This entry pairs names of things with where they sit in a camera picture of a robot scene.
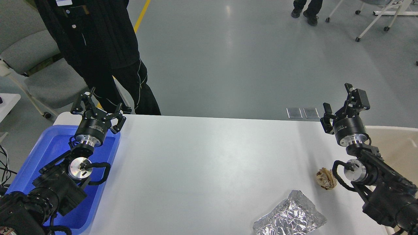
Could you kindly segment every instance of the metal floor plate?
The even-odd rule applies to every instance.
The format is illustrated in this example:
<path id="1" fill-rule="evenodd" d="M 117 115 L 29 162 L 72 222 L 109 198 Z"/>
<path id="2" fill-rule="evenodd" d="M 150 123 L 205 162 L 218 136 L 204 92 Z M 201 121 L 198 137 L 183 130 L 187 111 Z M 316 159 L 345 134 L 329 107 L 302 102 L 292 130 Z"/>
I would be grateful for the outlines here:
<path id="1" fill-rule="evenodd" d="M 319 119 L 318 110 L 316 108 L 303 108 L 305 116 L 308 119 Z"/>
<path id="2" fill-rule="evenodd" d="M 300 108 L 286 108 L 288 117 L 290 119 L 302 119 L 302 112 Z"/>

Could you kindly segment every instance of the foil package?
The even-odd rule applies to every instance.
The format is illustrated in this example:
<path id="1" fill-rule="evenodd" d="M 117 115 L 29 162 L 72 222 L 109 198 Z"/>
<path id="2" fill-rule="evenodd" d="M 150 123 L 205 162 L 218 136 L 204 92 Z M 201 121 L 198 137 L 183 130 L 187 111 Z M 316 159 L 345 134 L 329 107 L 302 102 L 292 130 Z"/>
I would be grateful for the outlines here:
<path id="1" fill-rule="evenodd" d="M 252 228 L 256 235 L 304 235 L 325 223 L 325 216 L 315 205 L 301 191 L 292 190 L 287 199 Z"/>

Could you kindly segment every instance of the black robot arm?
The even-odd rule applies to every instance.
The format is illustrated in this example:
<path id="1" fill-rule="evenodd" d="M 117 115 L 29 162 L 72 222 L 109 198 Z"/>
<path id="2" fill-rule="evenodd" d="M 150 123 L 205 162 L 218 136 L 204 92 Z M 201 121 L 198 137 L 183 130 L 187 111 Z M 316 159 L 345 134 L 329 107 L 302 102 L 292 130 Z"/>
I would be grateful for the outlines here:
<path id="1" fill-rule="evenodd" d="M 69 228 L 54 225 L 56 214 L 64 216 L 76 208 L 87 197 L 86 186 L 107 180 L 110 164 L 92 163 L 89 157 L 95 147 L 103 144 L 107 130 L 113 133 L 121 130 L 126 117 L 120 112 L 121 104 L 114 114 L 96 108 L 91 99 L 93 92 L 94 88 L 81 94 L 72 106 L 71 113 L 83 118 L 70 138 L 70 150 L 39 170 L 41 175 L 33 181 L 35 188 L 29 194 L 11 192 L 0 198 L 0 234 L 50 235 L 62 231 L 70 235 Z M 118 123 L 112 126 L 111 120 L 115 118 Z M 105 168 L 101 180 L 90 180 L 93 168 Z"/>
<path id="2" fill-rule="evenodd" d="M 335 134 L 337 143 L 356 158 L 346 163 L 335 161 L 333 175 L 344 188 L 359 194 L 364 201 L 363 212 L 374 221 L 389 227 L 398 225 L 400 232 L 418 235 L 418 201 L 415 198 L 418 188 L 389 167 L 377 147 L 364 143 L 370 138 L 359 113 L 370 109 L 366 92 L 353 89 L 348 83 L 345 87 L 348 96 L 344 106 L 333 115 L 331 106 L 324 103 L 325 113 L 321 123 L 324 131 Z M 353 187 L 338 175 L 338 166 L 344 167 L 345 177 Z M 375 186 L 375 189 L 372 191 L 367 186 Z"/>

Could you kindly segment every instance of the chair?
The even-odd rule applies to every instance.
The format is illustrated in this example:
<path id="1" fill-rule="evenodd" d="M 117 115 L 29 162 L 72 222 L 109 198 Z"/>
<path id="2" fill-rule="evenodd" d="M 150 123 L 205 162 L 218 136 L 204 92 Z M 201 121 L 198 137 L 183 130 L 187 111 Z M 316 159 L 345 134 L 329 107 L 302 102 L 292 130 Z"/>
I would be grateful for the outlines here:
<path id="1" fill-rule="evenodd" d="M 24 0 L 0 0 L 0 76 L 9 77 L 28 96 L 39 113 L 50 118 L 53 110 L 72 103 L 87 91 L 84 80 L 64 59 L 30 74 L 19 82 L 11 74 L 25 74 L 60 54 L 40 15 Z M 43 112 L 38 104 L 48 110 Z"/>
<path id="2" fill-rule="evenodd" d="M 340 0 L 340 2 L 337 4 L 337 6 L 332 10 L 331 14 L 329 14 L 329 17 L 325 20 L 325 22 L 329 23 L 331 16 L 334 14 L 334 12 L 337 10 L 337 8 L 341 5 L 341 3 L 344 0 Z M 360 0 L 362 1 L 362 5 L 360 7 L 360 10 L 356 10 L 356 15 L 360 14 L 363 10 L 364 4 L 370 4 L 375 6 L 382 7 L 382 12 L 369 24 L 369 26 L 358 36 L 356 37 L 356 42 L 360 42 L 360 39 L 366 34 L 366 32 L 376 23 L 376 21 L 389 9 L 391 8 L 397 8 L 395 16 L 393 17 L 392 21 L 390 22 L 389 26 L 386 26 L 383 28 L 384 31 L 389 31 L 390 27 L 392 27 L 393 22 L 395 21 L 396 17 L 398 16 L 401 5 L 403 3 L 403 0 Z"/>

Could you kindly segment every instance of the blue plastic tray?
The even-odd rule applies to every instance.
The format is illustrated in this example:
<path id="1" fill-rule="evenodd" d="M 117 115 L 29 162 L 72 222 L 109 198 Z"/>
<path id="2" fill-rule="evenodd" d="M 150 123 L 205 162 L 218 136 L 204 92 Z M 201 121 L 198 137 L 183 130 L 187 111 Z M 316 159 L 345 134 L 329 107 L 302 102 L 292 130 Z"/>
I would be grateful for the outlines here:
<path id="1" fill-rule="evenodd" d="M 77 128 L 78 126 L 55 125 L 46 129 L 39 137 L 7 193 L 13 191 L 29 193 L 34 188 L 32 181 L 40 175 L 38 171 L 50 161 L 69 150 L 69 138 L 74 135 Z M 92 162 L 105 161 L 112 164 L 119 146 L 119 140 L 119 133 L 115 135 L 108 131 L 104 144 L 94 148 L 94 154 L 89 159 Z M 103 172 L 104 169 L 94 169 L 91 174 L 92 181 L 100 180 Z M 79 235 L 85 231 L 96 214 L 105 184 L 106 182 L 98 186 L 86 186 L 84 191 L 88 194 L 87 198 L 64 217 L 58 214 L 58 217 L 54 220 L 54 225 L 69 227 L 73 235 Z M 56 232 L 56 234 L 64 235 L 65 233 Z"/>

